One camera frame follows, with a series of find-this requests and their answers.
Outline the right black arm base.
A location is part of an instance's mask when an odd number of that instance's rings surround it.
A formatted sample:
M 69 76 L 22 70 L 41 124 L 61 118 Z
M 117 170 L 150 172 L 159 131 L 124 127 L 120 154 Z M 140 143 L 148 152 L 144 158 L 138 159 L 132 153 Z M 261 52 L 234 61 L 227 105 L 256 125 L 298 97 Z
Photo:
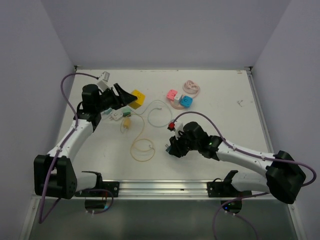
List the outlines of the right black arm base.
M 252 194 L 252 191 L 239 191 L 232 185 L 234 176 L 238 173 L 237 170 L 231 170 L 224 180 L 216 178 L 206 183 L 206 190 L 209 198 L 239 198 L 246 197 Z

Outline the yellow plug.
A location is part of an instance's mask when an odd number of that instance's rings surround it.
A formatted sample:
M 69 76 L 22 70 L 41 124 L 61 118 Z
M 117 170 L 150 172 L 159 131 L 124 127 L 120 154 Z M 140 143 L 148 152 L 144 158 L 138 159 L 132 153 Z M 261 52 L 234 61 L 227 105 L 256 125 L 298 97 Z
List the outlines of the yellow plug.
M 123 128 L 128 130 L 131 126 L 131 119 L 126 117 L 124 120 L 123 120 Z

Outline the yellow socket cube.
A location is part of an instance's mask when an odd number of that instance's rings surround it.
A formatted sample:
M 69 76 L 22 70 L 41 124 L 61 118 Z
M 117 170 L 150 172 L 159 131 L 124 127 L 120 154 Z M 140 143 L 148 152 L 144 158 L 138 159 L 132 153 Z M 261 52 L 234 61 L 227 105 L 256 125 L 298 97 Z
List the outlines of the yellow socket cube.
M 135 97 L 137 97 L 137 99 L 135 101 L 133 101 L 132 103 L 130 103 L 129 106 L 131 108 L 133 108 L 134 110 L 136 110 L 144 104 L 146 96 L 137 89 L 133 90 L 131 92 L 131 94 L 134 95 Z

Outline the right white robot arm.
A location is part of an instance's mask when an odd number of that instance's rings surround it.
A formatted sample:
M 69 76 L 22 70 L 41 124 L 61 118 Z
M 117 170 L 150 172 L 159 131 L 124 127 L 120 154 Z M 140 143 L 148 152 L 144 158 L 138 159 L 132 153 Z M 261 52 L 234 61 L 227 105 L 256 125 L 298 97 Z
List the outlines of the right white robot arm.
M 248 172 L 231 170 L 223 180 L 209 181 L 209 197 L 244 197 L 262 192 L 285 204 L 293 204 L 306 179 L 306 174 L 287 152 L 272 154 L 239 149 L 220 136 L 208 135 L 195 121 L 170 122 L 167 128 L 174 132 L 166 149 L 169 155 L 181 158 L 197 151 L 204 158 L 248 169 Z

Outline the light blue plug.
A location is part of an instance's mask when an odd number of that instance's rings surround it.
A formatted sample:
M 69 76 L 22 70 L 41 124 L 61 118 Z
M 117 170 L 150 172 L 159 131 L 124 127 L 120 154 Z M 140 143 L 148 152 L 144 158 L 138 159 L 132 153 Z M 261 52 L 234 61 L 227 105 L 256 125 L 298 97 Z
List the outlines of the light blue plug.
M 171 151 L 172 146 L 169 144 L 165 144 L 165 151 L 169 153 Z

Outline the teal charger plug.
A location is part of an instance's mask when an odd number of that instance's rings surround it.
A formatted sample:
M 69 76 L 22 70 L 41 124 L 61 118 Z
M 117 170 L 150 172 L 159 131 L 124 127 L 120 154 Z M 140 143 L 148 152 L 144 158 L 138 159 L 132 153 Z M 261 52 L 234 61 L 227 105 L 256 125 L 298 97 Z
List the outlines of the teal charger plug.
M 102 114 L 103 114 L 103 115 L 108 115 L 108 114 L 110 114 L 112 111 L 113 111 L 112 108 L 108 108 L 107 110 L 104 110 L 104 111 L 102 112 Z

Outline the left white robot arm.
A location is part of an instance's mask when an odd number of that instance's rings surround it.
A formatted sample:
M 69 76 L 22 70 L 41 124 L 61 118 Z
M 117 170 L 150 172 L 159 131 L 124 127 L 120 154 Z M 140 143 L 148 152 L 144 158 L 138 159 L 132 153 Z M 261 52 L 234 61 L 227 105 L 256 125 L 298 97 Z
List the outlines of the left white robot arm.
M 98 127 L 102 112 L 118 110 L 138 98 L 124 91 L 117 83 L 104 90 L 96 84 L 85 85 L 81 98 L 73 111 L 76 115 L 71 127 L 63 139 L 47 154 L 38 155 L 34 159 L 34 191 L 38 196 L 69 200 L 80 191 L 87 190 L 95 197 L 103 193 L 101 173 L 90 170 L 75 173 L 73 161 Z

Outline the green plug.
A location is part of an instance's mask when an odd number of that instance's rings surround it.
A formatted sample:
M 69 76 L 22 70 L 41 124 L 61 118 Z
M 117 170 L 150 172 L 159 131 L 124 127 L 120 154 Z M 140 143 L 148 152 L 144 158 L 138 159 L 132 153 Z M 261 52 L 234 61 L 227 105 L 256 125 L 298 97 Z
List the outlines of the green plug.
M 123 107 L 121 109 L 121 112 L 122 112 L 122 116 L 125 118 L 125 117 L 129 117 L 131 116 L 132 114 L 132 110 L 129 108 L 129 107 Z

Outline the pink socket cube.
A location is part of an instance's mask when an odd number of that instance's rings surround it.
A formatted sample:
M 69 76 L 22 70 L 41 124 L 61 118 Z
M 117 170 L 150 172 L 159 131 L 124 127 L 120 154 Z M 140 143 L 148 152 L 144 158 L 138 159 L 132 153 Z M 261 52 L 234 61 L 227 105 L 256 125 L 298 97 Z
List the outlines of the pink socket cube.
M 175 96 L 177 95 L 177 91 L 176 90 L 174 90 L 174 89 L 170 89 L 169 91 L 168 91 L 168 93 L 167 93 L 167 95 L 166 95 L 166 98 L 168 99 L 168 100 L 170 100 L 170 101 L 174 101 L 174 99 L 175 99 Z

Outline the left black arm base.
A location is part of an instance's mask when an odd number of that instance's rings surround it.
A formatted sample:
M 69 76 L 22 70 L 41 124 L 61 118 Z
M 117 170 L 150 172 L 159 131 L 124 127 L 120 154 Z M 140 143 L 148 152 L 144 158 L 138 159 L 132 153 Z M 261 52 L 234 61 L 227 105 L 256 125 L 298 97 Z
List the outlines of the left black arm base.
M 114 198 L 119 195 L 120 182 L 104 181 L 102 174 L 96 171 L 82 171 L 77 177 L 75 197 L 107 197 L 110 192 Z

